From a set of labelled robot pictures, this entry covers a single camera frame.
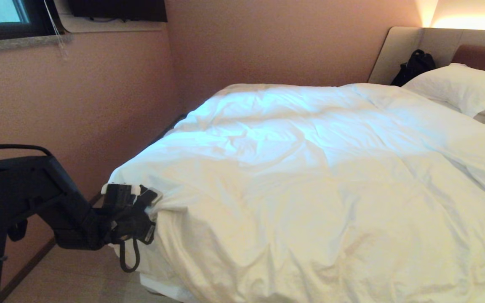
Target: window frame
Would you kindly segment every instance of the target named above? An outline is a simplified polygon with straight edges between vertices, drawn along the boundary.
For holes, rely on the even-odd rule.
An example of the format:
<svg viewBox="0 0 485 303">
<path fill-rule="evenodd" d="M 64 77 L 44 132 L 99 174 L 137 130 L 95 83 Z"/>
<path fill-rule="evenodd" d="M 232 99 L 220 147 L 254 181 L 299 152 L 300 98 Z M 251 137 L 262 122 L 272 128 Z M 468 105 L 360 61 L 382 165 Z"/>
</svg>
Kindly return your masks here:
<svg viewBox="0 0 485 303">
<path fill-rule="evenodd" d="M 46 11 L 46 6 L 43 0 L 13 0 L 15 6 L 19 8 L 21 3 L 23 9 L 17 9 L 19 17 L 22 21 L 25 21 L 27 13 L 27 19 L 29 23 L 22 22 L 3 22 L 0 23 L 0 40 L 26 38 L 26 37 L 38 37 L 38 36 L 50 36 L 55 35 L 56 31 L 53 29 L 52 22 L 50 21 L 50 15 Z M 56 11 L 56 6 L 53 0 L 46 0 L 50 14 L 54 19 L 54 23 L 60 24 L 59 15 Z"/>
</svg>

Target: window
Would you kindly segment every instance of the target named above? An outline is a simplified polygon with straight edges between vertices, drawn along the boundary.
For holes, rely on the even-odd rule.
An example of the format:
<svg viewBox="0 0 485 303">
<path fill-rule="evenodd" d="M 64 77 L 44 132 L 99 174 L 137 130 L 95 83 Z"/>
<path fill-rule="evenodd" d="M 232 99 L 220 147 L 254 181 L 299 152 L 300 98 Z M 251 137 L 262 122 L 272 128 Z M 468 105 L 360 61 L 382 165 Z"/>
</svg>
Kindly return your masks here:
<svg viewBox="0 0 485 303">
<path fill-rule="evenodd" d="M 46 6 L 56 18 L 53 0 L 0 0 L 0 40 L 55 35 Z"/>
</svg>

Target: pillow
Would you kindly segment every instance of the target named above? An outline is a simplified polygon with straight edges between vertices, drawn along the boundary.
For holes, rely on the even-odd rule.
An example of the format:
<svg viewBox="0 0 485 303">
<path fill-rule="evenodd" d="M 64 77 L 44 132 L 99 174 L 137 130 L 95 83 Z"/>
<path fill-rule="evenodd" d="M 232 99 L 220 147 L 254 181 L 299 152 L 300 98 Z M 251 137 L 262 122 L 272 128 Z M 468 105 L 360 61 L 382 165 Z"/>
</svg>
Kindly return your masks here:
<svg viewBox="0 0 485 303">
<path fill-rule="evenodd" d="M 469 117 L 485 115 L 485 71 L 452 63 L 416 76 L 406 88 L 431 100 L 447 102 Z"/>
</svg>

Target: bed sheet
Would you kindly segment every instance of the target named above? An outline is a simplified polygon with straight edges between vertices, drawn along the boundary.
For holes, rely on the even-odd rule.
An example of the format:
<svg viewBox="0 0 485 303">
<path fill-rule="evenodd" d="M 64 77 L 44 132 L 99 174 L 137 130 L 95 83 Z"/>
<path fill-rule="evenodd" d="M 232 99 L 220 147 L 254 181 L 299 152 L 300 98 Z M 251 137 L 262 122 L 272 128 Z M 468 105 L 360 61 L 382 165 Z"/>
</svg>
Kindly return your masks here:
<svg viewBox="0 0 485 303">
<path fill-rule="evenodd" d="M 402 88 L 229 86 L 110 181 L 183 302 L 485 303 L 485 125 Z"/>
</svg>

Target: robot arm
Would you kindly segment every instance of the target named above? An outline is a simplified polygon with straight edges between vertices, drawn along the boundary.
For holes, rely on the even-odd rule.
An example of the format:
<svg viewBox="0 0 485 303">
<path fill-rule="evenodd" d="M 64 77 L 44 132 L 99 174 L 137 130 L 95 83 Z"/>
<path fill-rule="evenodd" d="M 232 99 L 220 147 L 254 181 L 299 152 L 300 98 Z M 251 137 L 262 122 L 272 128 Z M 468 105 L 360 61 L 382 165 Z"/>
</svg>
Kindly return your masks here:
<svg viewBox="0 0 485 303">
<path fill-rule="evenodd" d="M 0 274 L 6 235 L 20 240 L 27 218 L 38 214 L 54 231 L 56 242 L 65 249 L 98 250 L 108 243 L 120 244 L 121 268 L 125 264 L 125 240 L 150 244 L 155 223 L 145 213 L 161 197 L 159 191 L 144 186 L 106 184 L 102 208 L 93 208 L 83 198 L 57 159 L 39 146 L 0 145 L 0 149 L 19 148 L 42 151 L 44 156 L 0 160 Z"/>
</svg>

